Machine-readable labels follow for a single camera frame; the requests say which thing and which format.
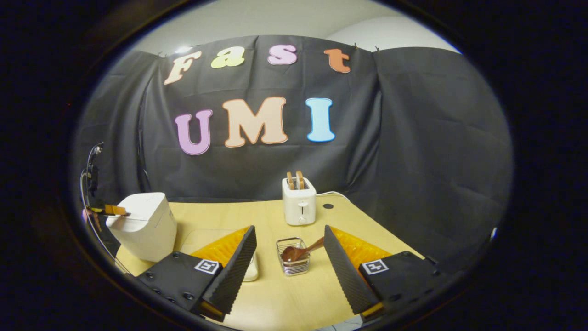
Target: white toaster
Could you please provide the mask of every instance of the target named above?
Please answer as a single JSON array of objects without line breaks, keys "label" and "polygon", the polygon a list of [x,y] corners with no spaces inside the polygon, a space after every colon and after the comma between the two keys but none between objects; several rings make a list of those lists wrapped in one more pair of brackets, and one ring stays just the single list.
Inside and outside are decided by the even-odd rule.
[{"label": "white toaster", "polygon": [[284,216],[290,225],[307,225],[315,222],[316,190],[307,178],[303,190],[291,190],[288,178],[282,180],[282,200],[284,202]]}]

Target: spoon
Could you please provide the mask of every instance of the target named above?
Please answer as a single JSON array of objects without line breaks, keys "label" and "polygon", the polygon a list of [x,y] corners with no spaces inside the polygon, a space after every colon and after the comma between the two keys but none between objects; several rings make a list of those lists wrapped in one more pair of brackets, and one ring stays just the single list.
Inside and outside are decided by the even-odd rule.
[{"label": "spoon", "polygon": [[308,253],[314,251],[315,249],[319,249],[325,246],[325,237],[317,240],[316,243],[310,245],[305,249],[300,249],[292,246],[286,247],[284,252],[282,252],[282,261],[284,262],[294,262],[300,260],[303,256],[307,255]]}]

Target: pink letter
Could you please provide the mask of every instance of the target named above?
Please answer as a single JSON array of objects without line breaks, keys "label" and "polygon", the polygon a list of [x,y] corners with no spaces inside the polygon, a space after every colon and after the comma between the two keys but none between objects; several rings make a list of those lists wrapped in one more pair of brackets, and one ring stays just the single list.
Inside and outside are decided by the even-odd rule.
[{"label": "pink letter", "polygon": [[194,144],[190,140],[190,114],[184,114],[176,117],[176,124],[178,125],[178,140],[182,151],[190,155],[200,155],[208,150],[211,146],[211,131],[209,118],[212,116],[212,110],[206,109],[196,113],[196,118],[200,120],[200,142]]},{"label": "pink letter", "polygon": [[268,57],[270,64],[293,64],[296,62],[296,47],[293,45],[275,45],[269,49],[271,56]]}]

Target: wire basket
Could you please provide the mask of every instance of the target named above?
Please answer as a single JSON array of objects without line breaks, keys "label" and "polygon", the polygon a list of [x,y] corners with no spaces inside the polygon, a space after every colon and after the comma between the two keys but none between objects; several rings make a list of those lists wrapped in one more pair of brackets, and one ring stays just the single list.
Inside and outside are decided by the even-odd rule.
[{"label": "wire basket", "polygon": [[306,248],[306,244],[299,237],[280,239],[276,241],[276,248],[278,250],[278,260],[282,266],[282,271],[286,276],[294,276],[296,274],[303,274],[308,272],[308,266],[310,265],[310,254],[306,259],[298,260],[295,262],[284,262],[282,260],[282,253],[286,247]]}]

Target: black backdrop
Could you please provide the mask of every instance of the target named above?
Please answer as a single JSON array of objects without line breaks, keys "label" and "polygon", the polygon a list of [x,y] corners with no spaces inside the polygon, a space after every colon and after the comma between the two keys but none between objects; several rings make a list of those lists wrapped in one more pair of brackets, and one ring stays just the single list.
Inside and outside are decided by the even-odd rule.
[{"label": "black backdrop", "polygon": [[[294,45],[297,61],[270,65],[268,49]],[[211,68],[218,51],[245,48],[235,67]],[[329,65],[341,49],[348,73]],[[255,36],[198,45],[182,79],[164,84],[173,61],[130,51],[92,94],[82,117],[73,169],[105,142],[97,196],[111,203],[141,191],[169,201],[227,202],[281,198],[280,180],[302,170],[317,192],[339,191],[419,252],[465,267],[489,241],[509,198],[513,172],[506,119],[484,78],[461,54],[436,48],[369,52],[316,38]],[[225,146],[222,104],[243,99],[254,113],[283,97],[280,144]],[[335,139],[307,139],[308,98],[328,98]],[[212,110],[210,147],[184,153],[174,119],[190,114],[190,138],[202,139],[197,111]],[[72,180],[78,190],[77,177]]]}]

